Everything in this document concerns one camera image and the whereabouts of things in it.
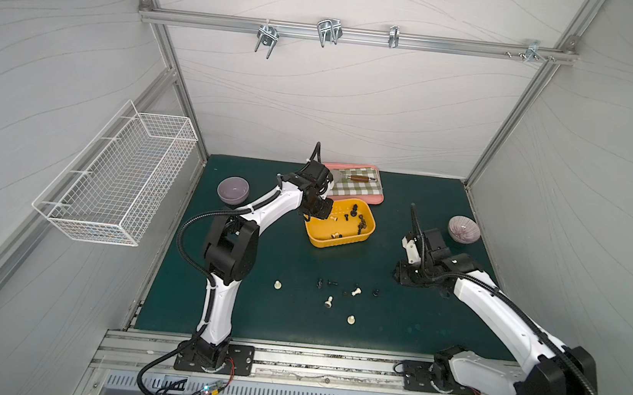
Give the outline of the dark chess piece tall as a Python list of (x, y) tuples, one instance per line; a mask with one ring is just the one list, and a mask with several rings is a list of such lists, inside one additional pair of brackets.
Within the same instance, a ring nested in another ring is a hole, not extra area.
[(363, 216), (363, 215), (360, 215), (360, 216), (359, 216), (359, 219), (360, 219), (360, 220), (359, 220), (358, 227), (359, 227), (359, 228), (361, 228), (361, 229), (365, 229), (365, 228), (367, 228), (367, 223), (366, 223), (366, 221), (365, 221), (366, 219), (364, 218), (364, 216)]

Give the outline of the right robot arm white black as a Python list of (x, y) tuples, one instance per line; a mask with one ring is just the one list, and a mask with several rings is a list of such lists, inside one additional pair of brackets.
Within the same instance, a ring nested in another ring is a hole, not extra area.
[(582, 347), (568, 347), (521, 310), (470, 255), (455, 255), (437, 229), (425, 231), (415, 212), (402, 240), (406, 257), (393, 277), (409, 288), (437, 289), (467, 305), (507, 347), (514, 365), (489, 360), (463, 346), (438, 352), (429, 367), (406, 373), (425, 376), (440, 394), (460, 388), (472, 395), (598, 395), (596, 360)]

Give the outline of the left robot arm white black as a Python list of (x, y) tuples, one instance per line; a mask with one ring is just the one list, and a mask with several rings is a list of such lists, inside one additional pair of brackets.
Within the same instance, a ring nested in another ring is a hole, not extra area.
[[(328, 198), (334, 179), (321, 157), (321, 144), (317, 143), (300, 170), (277, 176), (277, 185), (268, 194), (235, 210), (209, 211), (192, 217), (182, 225), (176, 236), (176, 248), (183, 260), (206, 277), (206, 298), (201, 320), (191, 338), (150, 361), (137, 373), (136, 385), (143, 395), (180, 395), (171, 387), (151, 390), (145, 384), (147, 372), (168, 359), (192, 350), (197, 364), (210, 372), (217, 372), (224, 363), (229, 365), (230, 376), (236, 375), (236, 363), (229, 357), (232, 338), (232, 316), (242, 280), (255, 266), (260, 236), (276, 221), (289, 212), (299, 212), (308, 222), (326, 220), (333, 209)], [(201, 253), (199, 264), (185, 247), (185, 233), (197, 221), (213, 219)], [(188, 395), (218, 395), (229, 383), (218, 381)]]

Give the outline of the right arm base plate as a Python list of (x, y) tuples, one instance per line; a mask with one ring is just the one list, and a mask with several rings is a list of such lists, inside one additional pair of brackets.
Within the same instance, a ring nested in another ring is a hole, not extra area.
[(404, 390), (436, 395), (476, 395), (470, 387), (455, 381), (445, 365), (435, 361), (404, 360), (393, 367), (400, 376)]

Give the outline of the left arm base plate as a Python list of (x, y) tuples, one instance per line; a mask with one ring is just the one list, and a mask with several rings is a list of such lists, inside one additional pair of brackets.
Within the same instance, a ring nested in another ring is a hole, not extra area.
[(202, 372), (210, 374), (239, 376), (251, 375), (255, 348), (230, 342), (213, 346), (198, 340), (181, 343), (181, 351), (176, 354), (174, 370)]

